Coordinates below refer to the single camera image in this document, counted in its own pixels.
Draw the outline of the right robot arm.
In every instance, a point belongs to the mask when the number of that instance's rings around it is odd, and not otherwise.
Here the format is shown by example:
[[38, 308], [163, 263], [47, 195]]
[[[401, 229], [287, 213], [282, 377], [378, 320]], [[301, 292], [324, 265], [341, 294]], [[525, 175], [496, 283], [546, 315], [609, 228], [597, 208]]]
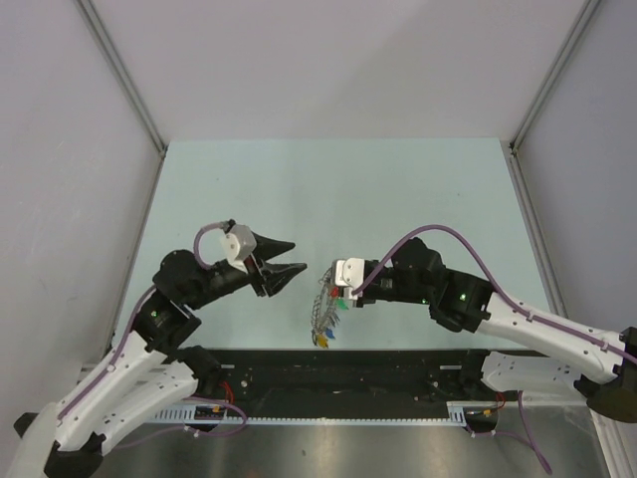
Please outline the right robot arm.
[[636, 420], [636, 330], [597, 329], [547, 313], [506, 294], [493, 279], [449, 269], [419, 238], [395, 248], [389, 262], [349, 258], [333, 265], [340, 295], [361, 308], [377, 301], [420, 304], [450, 332], [505, 339], [531, 350], [516, 358], [487, 352], [459, 374], [471, 399], [489, 392], [579, 394], [594, 412]]

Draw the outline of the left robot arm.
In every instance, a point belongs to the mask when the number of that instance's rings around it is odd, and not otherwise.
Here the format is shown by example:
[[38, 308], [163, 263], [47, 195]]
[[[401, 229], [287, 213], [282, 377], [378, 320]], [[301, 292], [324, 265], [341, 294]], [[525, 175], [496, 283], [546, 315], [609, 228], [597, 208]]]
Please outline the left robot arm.
[[184, 346], [201, 324], [195, 311], [245, 287], [277, 295], [307, 267], [273, 263], [295, 246], [228, 220], [202, 227], [191, 249], [168, 253], [119, 342], [64, 398], [16, 420], [21, 442], [8, 476], [90, 477], [155, 413], [213, 395], [221, 364]]

